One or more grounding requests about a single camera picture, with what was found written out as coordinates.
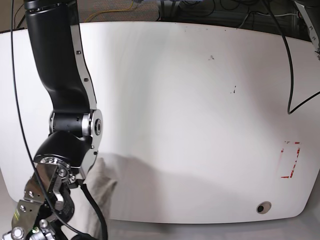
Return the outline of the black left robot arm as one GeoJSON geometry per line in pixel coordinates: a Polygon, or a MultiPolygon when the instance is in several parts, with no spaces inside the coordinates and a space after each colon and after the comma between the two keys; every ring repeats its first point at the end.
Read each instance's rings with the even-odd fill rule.
{"type": "Polygon", "coordinates": [[[295,0],[294,1],[308,28],[309,38],[320,54],[320,1],[319,0],[295,0]]]}

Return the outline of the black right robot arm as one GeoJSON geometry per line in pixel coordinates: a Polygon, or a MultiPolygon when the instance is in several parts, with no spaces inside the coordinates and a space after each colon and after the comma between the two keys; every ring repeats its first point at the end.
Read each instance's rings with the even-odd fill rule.
{"type": "Polygon", "coordinates": [[[64,240],[80,188],[95,211],[101,238],[108,227],[85,178],[98,155],[103,117],[83,54],[75,0],[26,0],[25,20],[39,78],[53,110],[49,135],[29,157],[33,175],[15,209],[4,240],[64,240]]]}

